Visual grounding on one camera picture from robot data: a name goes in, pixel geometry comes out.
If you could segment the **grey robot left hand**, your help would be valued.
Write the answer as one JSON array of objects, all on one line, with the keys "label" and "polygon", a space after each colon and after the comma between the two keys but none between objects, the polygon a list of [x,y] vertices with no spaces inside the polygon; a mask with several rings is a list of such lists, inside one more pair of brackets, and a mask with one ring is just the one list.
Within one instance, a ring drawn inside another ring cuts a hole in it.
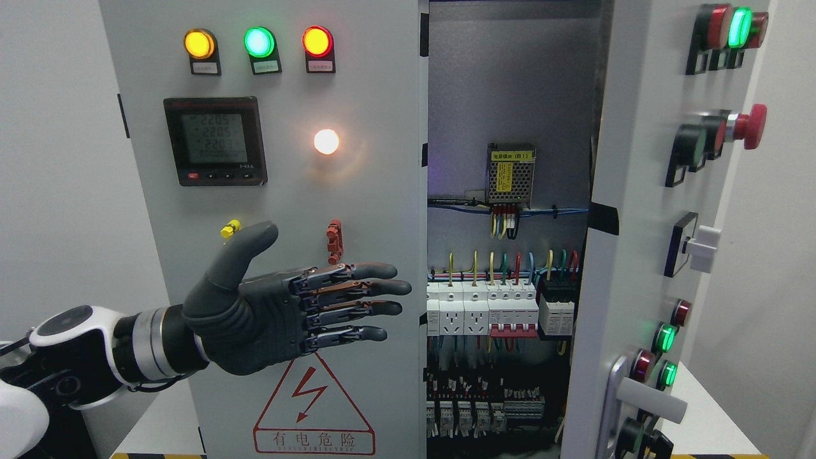
[{"label": "grey robot left hand", "polygon": [[246,279],[251,261],[277,237],[271,221],[239,230],[187,294],[183,317],[210,361],[250,375],[322,348],[387,339],[384,329],[356,320],[400,314],[391,297],[412,287],[393,265],[341,263]]}]

